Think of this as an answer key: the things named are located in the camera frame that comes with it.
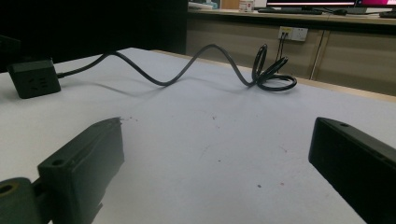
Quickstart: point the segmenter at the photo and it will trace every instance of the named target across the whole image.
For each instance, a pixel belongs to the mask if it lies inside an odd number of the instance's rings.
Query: table surface
[[[163,81],[188,61],[121,52]],[[161,88],[108,57],[60,82],[61,92],[22,100],[0,75],[0,179],[37,179],[50,154],[91,124],[120,117],[125,163],[93,223],[364,223],[308,162],[315,119],[341,120],[396,147],[394,102],[305,84],[247,88],[219,64],[196,62]]]
[[[396,25],[395,19],[379,18],[378,14],[338,16],[338,15],[323,13],[322,15],[298,15],[298,14],[259,13],[257,10],[253,12],[240,12],[237,9],[199,9],[199,10],[189,9],[189,13],[306,20],[306,21],[334,21],[334,22],[347,22],[347,23]]]

